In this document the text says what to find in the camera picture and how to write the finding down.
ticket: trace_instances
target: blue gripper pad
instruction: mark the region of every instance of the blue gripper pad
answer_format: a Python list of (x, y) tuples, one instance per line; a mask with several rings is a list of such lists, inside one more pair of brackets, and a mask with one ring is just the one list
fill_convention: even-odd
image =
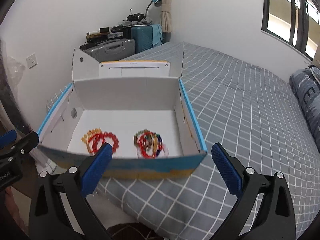
[(242, 195), (242, 178), (217, 143), (212, 146), (211, 156), (229, 192), (240, 198)]
[(93, 193), (111, 159), (112, 146), (106, 144), (103, 148), (99, 149), (95, 159), (81, 178), (80, 194), (83, 198)]
[(16, 139), (17, 139), (17, 132), (15, 130), (11, 130), (5, 133), (3, 136), (0, 136), (0, 149), (6, 147)]

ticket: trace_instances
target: beige curtain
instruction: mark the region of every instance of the beige curtain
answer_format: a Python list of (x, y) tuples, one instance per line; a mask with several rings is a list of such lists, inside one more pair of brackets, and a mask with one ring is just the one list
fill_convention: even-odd
[(160, 23), (163, 33), (170, 33), (172, 31), (171, 1), (172, 0), (162, 0)]

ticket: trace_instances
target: window frame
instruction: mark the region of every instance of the window frame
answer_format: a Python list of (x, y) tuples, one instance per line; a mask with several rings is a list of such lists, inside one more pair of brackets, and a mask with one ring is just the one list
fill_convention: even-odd
[(291, 0), (291, 24), (290, 24), (290, 38), (289, 41), (286, 41), (282, 37), (268, 30), (268, 22), (269, 22), (269, 12), (270, 12), (270, 0), (263, 0), (263, 17), (262, 17), (262, 27), (261, 29), (271, 34), (272, 36), (277, 37), (281, 41), (287, 43), (293, 48), (297, 49), (304, 56), (309, 58), (311, 61), (313, 58), (306, 53), (307, 43), (308, 43), (308, 35), (309, 35), (309, 15), (308, 15), (308, 5), (307, 0), (300, 0), (300, 9), (298, 9), (298, 31), (297, 31), (297, 42), (296, 45), (293, 45), (293, 38), (295, 33), (296, 26), (296, 6), (295, 0)]

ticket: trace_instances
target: metal screw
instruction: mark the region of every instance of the metal screw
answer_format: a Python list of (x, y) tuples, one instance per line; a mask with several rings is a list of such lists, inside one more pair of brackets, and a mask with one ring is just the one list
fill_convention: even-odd
[(74, 174), (77, 172), (77, 170), (78, 170), (77, 167), (71, 167), (69, 168), (69, 173)]
[(277, 177), (278, 177), (279, 179), (282, 179), (284, 176), (283, 176), (283, 174), (282, 174), (281, 172), (277, 172)]
[(45, 176), (47, 176), (47, 172), (46, 171), (41, 171), (40, 172), (40, 177), (44, 178)]
[(246, 169), (246, 172), (247, 172), (248, 174), (254, 174), (254, 169), (251, 168), (251, 167), (249, 167), (249, 168)]

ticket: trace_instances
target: suitcase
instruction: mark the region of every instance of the suitcase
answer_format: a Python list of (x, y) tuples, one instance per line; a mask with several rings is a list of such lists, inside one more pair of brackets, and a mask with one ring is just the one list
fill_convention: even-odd
[(136, 53), (151, 49), (153, 29), (152, 26), (138, 25), (124, 29), (124, 37), (134, 39)]
[(95, 47), (85, 49), (84, 52), (99, 62), (121, 60), (135, 54), (134, 40), (105, 41)]

